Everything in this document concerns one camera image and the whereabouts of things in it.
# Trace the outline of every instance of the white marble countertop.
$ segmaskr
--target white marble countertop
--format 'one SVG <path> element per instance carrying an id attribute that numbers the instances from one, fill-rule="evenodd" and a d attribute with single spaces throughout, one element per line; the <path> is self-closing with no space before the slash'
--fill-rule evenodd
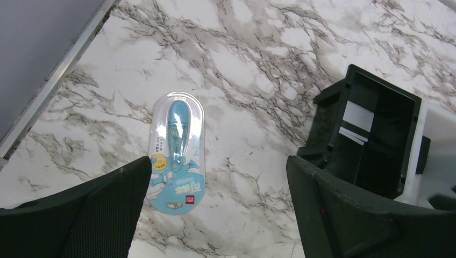
<path id="1" fill-rule="evenodd" d="M 204 198 L 146 204 L 130 257 L 304 257 L 285 162 L 312 99 L 354 63 L 456 111 L 455 36 L 437 0 L 122 1 L 0 172 L 0 206 L 147 155 L 155 102 L 186 91 L 206 111 Z"/>

